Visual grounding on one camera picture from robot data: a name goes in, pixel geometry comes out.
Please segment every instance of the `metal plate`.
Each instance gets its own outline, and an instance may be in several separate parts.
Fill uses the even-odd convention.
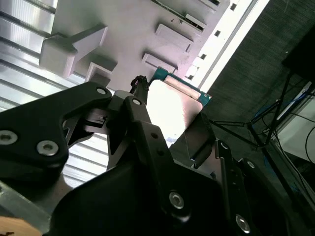
[[[1,37],[40,53],[44,37],[0,18]]]
[[[171,4],[181,14],[186,11],[203,21],[207,24],[206,29],[201,33],[182,24],[178,16],[150,0],[63,0],[57,6],[53,33],[70,36],[98,23],[107,25],[109,28],[104,43],[94,54],[118,63],[110,76],[109,87],[113,90],[130,90],[131,80],[138,75],[151,78],[154,69],[142,62],[145,53],[177,66],[176,75],[184,77],[229,6],[229,0],[221,1],[215,13],[197,0],[173,0]],[[156,35],[159,24],[164,24],[193,41],[189,53],[176,46],[176,42],[171,43]],[[92,58],[92,54],[83,58],[75,71],[85,75]]]
[[[163,81],[154,80],[148,93],[147,110],[152,124],[159,126],[164,138],[172,143],[202,110],[202,104]]]
[[[38,30],[51,33],[54,15],[34,6],[33,4],[24,0],[3,0],[0,2],[0,9],[2,12],[27,23]]]

